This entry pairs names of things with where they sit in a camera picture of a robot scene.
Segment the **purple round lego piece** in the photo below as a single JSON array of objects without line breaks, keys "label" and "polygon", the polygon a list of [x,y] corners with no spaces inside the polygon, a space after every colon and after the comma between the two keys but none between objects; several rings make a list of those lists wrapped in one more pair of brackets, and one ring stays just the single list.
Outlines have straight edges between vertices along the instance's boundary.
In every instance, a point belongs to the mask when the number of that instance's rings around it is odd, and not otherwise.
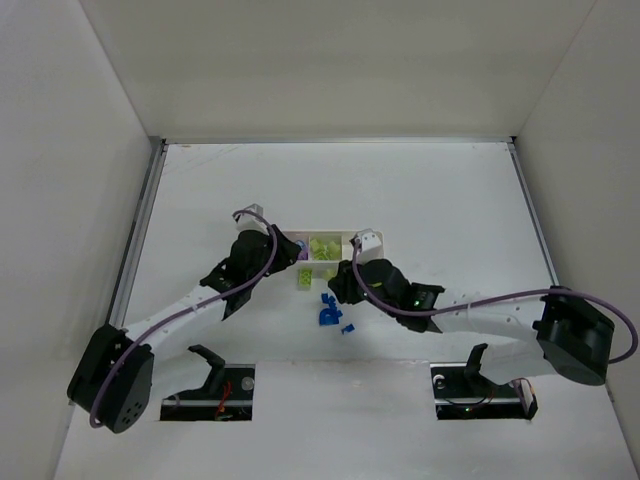
[{"label": "purple round lego piece", "polygon": [[308,246],[307,246],[306,242],[303,241],[303,240],[297,240],[296,244],[300,248],[300,252],[298,254],[298,259],[299,260],[307,260],[308,259]]}]

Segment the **lime green lego brick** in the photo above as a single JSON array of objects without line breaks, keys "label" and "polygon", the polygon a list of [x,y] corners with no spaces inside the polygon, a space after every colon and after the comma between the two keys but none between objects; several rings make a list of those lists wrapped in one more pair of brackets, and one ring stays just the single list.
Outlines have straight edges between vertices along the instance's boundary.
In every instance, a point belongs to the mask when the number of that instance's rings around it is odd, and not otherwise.
[{"label": "lime green lego brick", "polygon": [[309,290],[312,287],[313,270],[302,268],[298,271],[298,287],[301,290]]}]

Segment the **small blue lego piece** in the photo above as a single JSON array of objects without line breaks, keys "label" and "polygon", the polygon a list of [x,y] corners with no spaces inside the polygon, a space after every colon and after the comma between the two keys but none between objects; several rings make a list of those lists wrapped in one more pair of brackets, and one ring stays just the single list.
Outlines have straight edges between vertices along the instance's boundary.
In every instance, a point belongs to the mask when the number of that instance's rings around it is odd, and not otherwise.
[{"label": "small blue lego piece", "polygon": [[354,330],[355,330],[355,326],[353,324],[348,324],[341,329],[341,334],[346,335],[348,333],[353,332]]}]

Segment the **lime lego plate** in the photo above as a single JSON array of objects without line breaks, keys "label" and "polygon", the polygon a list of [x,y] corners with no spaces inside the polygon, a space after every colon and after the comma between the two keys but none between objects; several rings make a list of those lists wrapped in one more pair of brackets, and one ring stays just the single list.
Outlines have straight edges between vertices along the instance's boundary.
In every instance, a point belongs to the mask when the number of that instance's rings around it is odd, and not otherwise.
[{"label": "lime lego plate", "polygon": [[336,276],[336,270],[335,269],[327,269],[322,274],[322,278],[324,280],[326,280],[326,281],[330,281],[335,276]]}]

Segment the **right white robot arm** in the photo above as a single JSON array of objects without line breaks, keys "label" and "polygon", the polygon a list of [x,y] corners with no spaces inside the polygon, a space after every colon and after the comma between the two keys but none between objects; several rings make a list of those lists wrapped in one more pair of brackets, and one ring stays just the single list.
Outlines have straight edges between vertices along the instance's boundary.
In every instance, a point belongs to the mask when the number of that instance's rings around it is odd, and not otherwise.
[{"label": "right white robot arm", "polygon": [[555,287],[489,303],[478,293],[407,280],[386,259],[343,260],[328,287],[342,304],[363,301],[416,333],[474,333],[504,338],[472,348],[466,368],[495,385],[558,374],[578,384],[605,382],[614,324],[586,300]]}]

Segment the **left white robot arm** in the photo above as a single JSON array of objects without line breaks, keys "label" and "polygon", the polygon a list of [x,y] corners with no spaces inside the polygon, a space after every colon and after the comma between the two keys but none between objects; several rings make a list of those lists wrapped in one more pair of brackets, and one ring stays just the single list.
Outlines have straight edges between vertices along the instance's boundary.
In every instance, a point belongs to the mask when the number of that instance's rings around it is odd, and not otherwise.
[{"label": "left white robot arm", "polygon": [[294,265],[300,252],[277,227],[240,232],[229,255],[182,299],[125,328],[99,327],[70,380],[69,400],[88,413],[91,427],[122,433],[146,409],[155,367],[184,353],[199,356],[209,369],[197,389],[225,390],[225,360],[197,336],[240,310],[262,278]]}]

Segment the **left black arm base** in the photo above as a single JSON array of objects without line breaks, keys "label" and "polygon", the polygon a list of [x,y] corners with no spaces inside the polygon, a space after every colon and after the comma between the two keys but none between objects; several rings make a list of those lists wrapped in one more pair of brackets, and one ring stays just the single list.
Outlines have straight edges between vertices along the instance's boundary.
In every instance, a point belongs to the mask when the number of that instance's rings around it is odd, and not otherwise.
[{"label": "left black arm base", "polygon": [[204,347],[188,348],[202,359],[207,376],[192,388],[184,388],[164,398],[159,420],[164,422],[245,422],[253,416],[256,367],[229,364]]}]

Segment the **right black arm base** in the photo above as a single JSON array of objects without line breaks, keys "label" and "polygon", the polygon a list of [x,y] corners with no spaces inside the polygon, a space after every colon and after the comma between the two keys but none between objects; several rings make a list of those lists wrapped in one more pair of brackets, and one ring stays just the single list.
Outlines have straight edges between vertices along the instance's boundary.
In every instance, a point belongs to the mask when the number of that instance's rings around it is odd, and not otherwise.
[{"label": "right black arm base", "polygon": [[481,354],[486,343],[475,346],[465,364],[436,363],[430,366],[434,406],[438,420],[531,421],[538,401],[531,382],[517,378],[496,385],[480,375]]}]

